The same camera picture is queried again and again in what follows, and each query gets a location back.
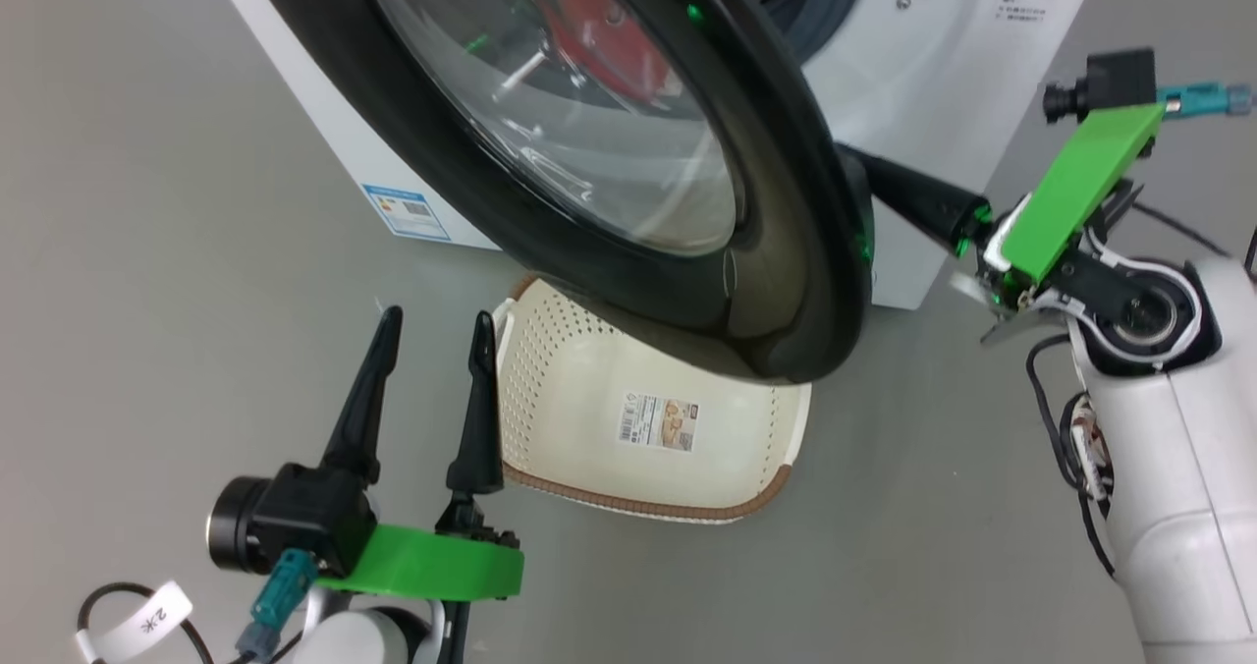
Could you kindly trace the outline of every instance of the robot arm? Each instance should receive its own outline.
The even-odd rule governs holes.
[[[1114,470],[1105,531],[1150,664],[1257,661],[1257,293],[1239,264],[1194,267],[1210,355],[1123,377],[1071,319]]]
[[[214,506],[206,529],[214,562],[269,575],[236,643],[240,663],[273,661],[290,649],[278,650],[279,631],[304,597],[294,656],[300,664],[456,664],[470,604],[519,594],[519,540],[486,526],[475,502],[503,488],[497,341],[488,313],[476,316],[468,412],[445,477],[453,494],[434,532],[378,523],[366,497],[380,477],[381,405],[401,322],[400,307],[382,314],[318,468],[288,464],[272,480],[236,478]],[[354,594],[424,600],[431,615],[349,610]]]

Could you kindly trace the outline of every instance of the laundry basket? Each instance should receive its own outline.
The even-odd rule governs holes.
[[[789,478],[811,385],[698,370],[534,279],[494,323],[508,479],[613,512],[725,523]]]

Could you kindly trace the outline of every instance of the camera lens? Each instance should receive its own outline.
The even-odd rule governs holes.
[[[222,488],[205,524],[210,560],[224,571],[266,575],[266,562],[256,537],[249,534],[253,509],[270,485],[264,478],[236,478]]]

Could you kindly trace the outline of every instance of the cable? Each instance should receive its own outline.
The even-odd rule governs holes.
[[[450,633],[445,638],[437,664],[461,664],[463,650],[466,646],[468,620],[471,619],[470,602],[445,602],[445,628]]]
[[[1038,381],[1038,372],[1035,370],[1035,360],[1042,351],[1047,350],[1047,347],[1056,347],[1068,342],[1070,336],[1058,335],[1029,347],[1029,353],[1026,355],[1026,376],[1029,377],[1029,386],[1035,390],[1035,402],[1038,404],[1038,415],[1043,420],[1043,428],[1047,430],[1047,440],[1052,445],[1052,454],[1056,456],[1056,467],[1061,470],[1061,478],[1065,480],[1065,484],[1079,489],[1082,487],[1082,483],[1070,472],[1070,467],[1066,463],[1065,446],[1061,444],[1061,434],[1057,430],[1056,420],[1052,419],[1052,409],[1047,404],[1047,392],[1043,390],[1043,384]]]
[[[1249,275],[1253,274],[1253,262],[1257,260],[1257,230],[1253,230],[1253,238],[1248,240],[1248,253],[1244,254],[1244,270]]]
[[[1087,541],[1091,542],[1091,548],[1096,552],[1096,558],[1104,566],[1105,573],[1109,573],[1109,577],[1112,578],[1115,571],[1112,561],[1109,561],[1109,555],[1104,552],[1104,543],[1100,543],[1100,534],[1096,532],[1095,517],[1091,517],[1091,499],[1087,498],[1087,493],[1079,492],[1079,507],[1082,509],[1082,527],[1087,531]]]
[[[288,640],[287,645],[279,648],[279,651],[277,651],[275,655],[270,658],[270,664],[274,664],[275,661],[283,659],[284,655],[288,654],[288,651],[292,651],[294,646],[300,644],[300,641],[302,641],[302,633],[297,633],[295,635],[293,635],[293,639]],[[228,664],[250,664],[251,661],[253,661],[251,654],[241,654],[235,659],[233,659],[231,661],[229,661]]]
[[[1131,204],[1131,208],[1135,208],[1135,210],[1144,213],[1144,215],[1148,215],[1149,218],[1154,218],[1154,220],[1159,221],[1163,225],[1166,225],[1169,229],[1175,230],[1180,235],[1185,235],[1185,238],[1190,239],[1194,243],[1198,243],[1203,248],[1207,248],[1209,252],[1217,254],[1218,257],[1231,258],[1231,253],[1227,253],[1226,249],[1222,249],[1221,246],[1214,244],[1212,239],[1207,238],[1207,235],[1203,235],[1193,230],[1190,226],[1187,226],[1182,221],[1175,220],[1175,218],[1166,215],[1166,213],[1161,213],[1155,208],[1149,208],[1148,204],[1139,202],[1138,200],[1135,201],[1135,204]],[[1257,241],[1257,235],[1254,235],[1253,241]]]
[[[96,607],[96,604],[102,597],[113,592],[132,592],[141,597],[152,597],[155,591],[148,586],[129,584],[126,581],[118,581],[94,589],[94,591],[92,591],[92,594],[83,600],[83,605],[79,606],[78,619],[75,620],[75,630],[88,629],[88,620],[91,619],[92,609]],[[194,628],[192,622],[190,620],[184,620],[178,626],[180,629],[184,629],[187,639],[192,641],[192,649],[196,650],[196,655],[201,659],[201,664],[214,664],[214,658],[210,656],[210,649],[205,646],[205,639],[201,638],[201,633]],[[302,633],[297,633],[293,639],[288,640],[287,645],[280,648],[279,651],[270,658],[272,664],[283,659],[284,655],[288,654],[288,651],[292,651],[299,641],[302,641]],[[230,664],[249,664],[250,661],[253,661],[253,658],[245,655],[231,660]]]
[[[94,589],[94,591],[92,591],[92,594],[87,596],[87,600],[84,600],[83,605],[79,607],[79,615],[77,620],[78,628],[75,629],[77,630],[88,629],[87,625],[88,625],[88,619],[92,615],[92,607],[96,606],[98,600],[113,592],[133,592],[141,597],[152,597],[155,591],[153,589],[142,586],[140,584],[128,584],[123,581],[103,585],[98,589]],[[184,629],[184,634],[187,635],[187,639],[192,640],[192,649],[196,650],[196,655],[201,658],[201,664],[214,664],[214,658],[210,656],[210,650],[209,648],[205,646],[205,640],[201,639],[201,633],[196,631],[196,628],[192,626],[192,622],[190,622],[189,620],[184,620],[178,626]]]
[[[1067,335],[1052,336],[1037,342],[1029,350],[1029,353],[1026,355],[1026,375],[1029,377],[1029,385],[1035,390],[1035,401],[1038,404],[1040,418],[1043,420],[1048,443],[1052,444],[1052,453],[1056,455],[1056,467],[1060,469],[1065,484],[1073,488],[1079,495],[1079,504],[1082,507],[1082,527],[1086,529],[1087,541],[1091,543],[1091,548],[1095,551],[1100,565],[1104,566],[1105,572],[1112,578],[1112,561],[1109,560],[1109,555],[1104,551],[1104,543],[1100,542],[1100,534],[1096,532],[1095,519],[1091,517],[1091,495],[1087,493],[1086,485],[1082,484],[1082,469],[1077,463],[1079,458],[1073,455],[1073,450],[1066,450],[1066,445],[1072,445],[1067,441],[1066,436],[1070,435],[1073,407],[1082,400],[1082,396],[1086,396],[1086,391],[1073,395],[1065,404],[1065,410],[1061,412],[1060,419],[1053,421],[1052,409],[1047,404],[1047,392],[1043,390],[1043,384],[1040,381],[1038,372],[1035,368],[1035,360],[1038,358],[1042,351],[1058,345],[1066,345],[1067,342],[1070,342],[1070,336]],[[1107,503],[1101,503],[1100,509],[1105,517],[1109,516]]]

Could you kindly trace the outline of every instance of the gray floor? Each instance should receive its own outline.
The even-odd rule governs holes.
[[[1257,77],[1252,0],[1151,3],[1090,0],[1056,74],[1154,43],[1165,82]],[[997,201],[1065,135],[1023,123]],[[1253,151],[1257,121],[1172,127],[1148,199],[1239,246]],[[407,312],[380,499],[435,519],[473,313],[522,270],[390,238],[226,0],[0,0],[0,186],[5,660],[77,661],[79,600],[122,578],[176,578],[226,660],[260,581],[210,565],[204,516],[229,477],[317,459],[377,301]],[[1193,252],[1144,221],[1119,243]],[[1139,660],[1036,423],[1027,342],[982,351],[985,323],[943,289],[876,313],[818,385],[789,485],[738,524],[485,499],[528,568],[522,597],[476,610],[469,661]],[[1047,365],[1063,399],[1068,365]],[[191,654],[171,638],[142,660]]]

